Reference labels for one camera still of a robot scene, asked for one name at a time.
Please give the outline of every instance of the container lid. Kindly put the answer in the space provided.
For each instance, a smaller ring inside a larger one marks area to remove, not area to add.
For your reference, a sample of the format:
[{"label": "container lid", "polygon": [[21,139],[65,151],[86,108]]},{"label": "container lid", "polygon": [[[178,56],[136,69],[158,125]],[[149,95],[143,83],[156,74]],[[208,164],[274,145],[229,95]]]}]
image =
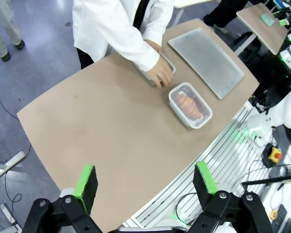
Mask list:
[{"label": "container lid", "polygon": [[189,83],[182,83],[169,92],[169,101],[180,119],[199,129],[212,117],[212,110]]}]

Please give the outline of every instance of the gray floor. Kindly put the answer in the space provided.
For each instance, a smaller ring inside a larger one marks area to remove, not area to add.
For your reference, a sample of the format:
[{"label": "gray floor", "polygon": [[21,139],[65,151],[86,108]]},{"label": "gray floor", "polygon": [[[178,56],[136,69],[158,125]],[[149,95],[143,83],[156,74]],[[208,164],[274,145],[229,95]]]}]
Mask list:
[{"label": "gray floor", "polygon": [[[12,4],[26,48],[17,51],[0,27],[12,56],[7,63],[0,60],[0,98],[15,115],[39,95],[79,71],[80,64],[73,47],[72,26],[66,26],[66,23],[72,22],[72,0],[14,0]],[[180,22],[202,18],[217,4],[217,1],[211,1],[188,7]],[[247,31],[237,19],[228,24],[227,29],[230,35],[223,37],[227,43],[237,34]],[[0,163],[9,160],[19,150],[27,153],[28,148],[29,141],[19,122],[0,106]],[[36,198],[56,200],[60,193],[34,150],[8,173],[7,189],[12,197],[19,192],[22,194],[22,200],[14,204],[13,212],[20,226],[24,225]],[[4,190],[4,177],[0,178],[0,203],[3,202],[11,210],[11,202]],[[0,223],[5,228],[9,226],[1,211]]]}]

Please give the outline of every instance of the person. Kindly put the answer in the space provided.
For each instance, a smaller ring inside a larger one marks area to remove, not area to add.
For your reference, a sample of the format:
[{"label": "person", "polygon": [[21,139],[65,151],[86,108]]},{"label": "person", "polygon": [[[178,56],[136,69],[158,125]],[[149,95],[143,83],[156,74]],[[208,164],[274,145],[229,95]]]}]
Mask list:
[{"label": "person", "polygon": [[73,36],[81,69],[114,49],[161,87],[173,74],[160,56],[174,0],[74,0]]},{"label": "person", "polygon": [[[0,23],[5,28],[9,35],[11,42],[15,45],[18,50],[22,50],[25,47],[25,42],[21,39],[19,29],[15,23],[11,1],[0,0]],[[11,55],[5,45],[4,40],[0,36],[0,58],[4,62],[11,59]]]},{"label": "person", "polygon": [[208,26],[227,34],[228,31],[224,27],[237,17],[236,13],[242,10],[247,2],[248,0],[221,0],[219,5],[203,18],[203,21]]}]

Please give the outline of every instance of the clear plastic container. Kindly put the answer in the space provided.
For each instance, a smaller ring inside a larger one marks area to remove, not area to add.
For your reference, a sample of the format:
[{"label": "clear plastic container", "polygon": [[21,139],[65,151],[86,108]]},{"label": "clear plastic container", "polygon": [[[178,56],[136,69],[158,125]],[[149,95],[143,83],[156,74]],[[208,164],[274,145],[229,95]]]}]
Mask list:
[{"label": "clear plastic container", "polygon": [[[193,99],[196,105],[191,100],[185,102],[186,104],[184,101],[182,102],[183,96]],[[210,107],[189,83],[182,83],[169,92],[169,104],[182,122],[193,129],[201,128],[212,117]]]},{"label": "clear plastic container", "polygon": [[[171,71],[173,72],[173,74],[176,72],[176,67],[174,66],[174,64],[171,63],[171,61],[168,60],[168,58],[164,55],[164,54],[161,54],[161,57],[163,57],[166,62],[168,63]],[[149,83],[152,85],[152,86],[155,86],[155,82],[151,79],[150,76],[148,76],[148,74],[146,72],[143,72],[142,70],[140,70],[138,68],[138,70],[145,76],[145,78],[149,81]]]}]

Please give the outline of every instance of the bolt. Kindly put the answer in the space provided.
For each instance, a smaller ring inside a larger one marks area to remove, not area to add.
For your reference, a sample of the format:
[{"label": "bolt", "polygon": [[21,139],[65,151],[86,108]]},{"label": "bolt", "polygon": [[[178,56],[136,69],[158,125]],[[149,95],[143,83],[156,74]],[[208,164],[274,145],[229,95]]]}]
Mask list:
[{"label": "bolt", "polygon": [[40,202],[39,205],[42,207],[42,206],[45,206],[45,204],[46,204],[46,202],[45,202],[45,200],[43,200],[43,201]]},{"label": "bolt", "polygon": [[225,199],[226,198],[226,193],[220,193],[219,197],[222,198],[222,199]]},{"label": "bolt", "polygon": [[247,200],[253,200],[253,196],[251,196],[251,195],[247,195],[247,196],[246,196],[246,199],[247,199]]},{"label": "bolt", "polygon": [[65,202],[68,204],[68,203],[70,203],[71,202],[71,198],[66,198],[65,199]]}]

